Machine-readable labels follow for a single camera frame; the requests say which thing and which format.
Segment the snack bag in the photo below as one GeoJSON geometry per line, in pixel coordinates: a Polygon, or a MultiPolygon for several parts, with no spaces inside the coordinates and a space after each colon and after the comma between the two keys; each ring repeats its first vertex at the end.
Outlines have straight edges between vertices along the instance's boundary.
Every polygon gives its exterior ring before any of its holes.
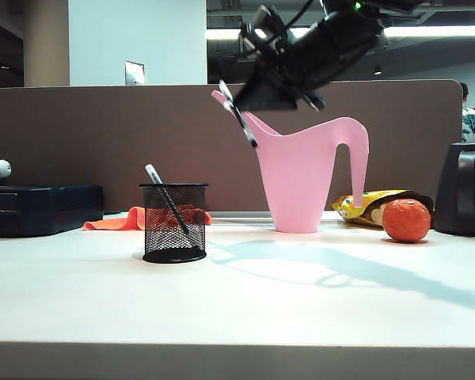
{"type": "Polygon", "coordinates": [[[341,196],[332,203],[332,209],[340,214],[345,222],[353,222],[364,226],[383,228],[382,215],[387,203],[392,200],[409,198],[418,200],[429,210],[431,218],[433,216],[433,199],[423,196],[412,190],[381,190],[376,192],[365,192],[363,194],[363,205],[355,207],[353,196],[341,196]]]}

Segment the orange cloth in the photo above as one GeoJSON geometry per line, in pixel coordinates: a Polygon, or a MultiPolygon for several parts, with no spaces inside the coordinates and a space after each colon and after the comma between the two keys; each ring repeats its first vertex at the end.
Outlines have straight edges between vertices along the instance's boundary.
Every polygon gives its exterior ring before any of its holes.
{"type": "MultiPolygon", "coordinates": [[[[206,224],[211,224],[211,215],[206,211],[206,224]]],[[[126,218],[109,218],[85,222],[83,230],[144,230],[144,207],[134,206],[126,218]]]]}

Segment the orange ball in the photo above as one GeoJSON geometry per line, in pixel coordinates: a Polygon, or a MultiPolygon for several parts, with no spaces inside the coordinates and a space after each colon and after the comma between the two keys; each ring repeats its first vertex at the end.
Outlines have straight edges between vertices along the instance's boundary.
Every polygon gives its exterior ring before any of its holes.
{"type": "Polygon", "coordinates": [[[399,241],[419,241],[431,228],[428,209],[415,199],[396,199],[388,202],[382,221],[386,233],[399,241]]]}

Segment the fluorescent light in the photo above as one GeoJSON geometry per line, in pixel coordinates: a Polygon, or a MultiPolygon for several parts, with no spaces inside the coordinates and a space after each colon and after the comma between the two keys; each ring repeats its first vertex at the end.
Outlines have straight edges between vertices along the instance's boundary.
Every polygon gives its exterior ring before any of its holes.
{"type": "MultiPolygon", "coordinates": [[[[310,28],[291,28],[292,34],[296,38],[304,36],[310,28]]],[[[207,40],[236,40],[239,36],[239,29],[207,29],[207,40]]],[[[475,36],[475,25],[457,26],[393,26],[384,29],[388,37],[473,37],[475,36]]]]}
{"type": "Polygon", "coordinates": [[[388,37],[473,37],[475,25],[394,26],[385,29],[388,37]]]}
{"type": "Polygon", "coordinates": [[[206,40],[237,40],[239,29],[206,29],[206,40]]]}

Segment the table surface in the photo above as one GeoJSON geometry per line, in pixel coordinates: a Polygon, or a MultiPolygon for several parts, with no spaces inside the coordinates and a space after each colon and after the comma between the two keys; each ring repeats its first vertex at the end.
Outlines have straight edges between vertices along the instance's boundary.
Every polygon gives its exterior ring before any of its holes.
{"type": "Polygon", "coordinates": [[[0,344],[475,348],[475,237],[398,243],[326,211],[313,234],[221,218],[206,239],[152,264],[143,231],[0,238],[0,344]]]}

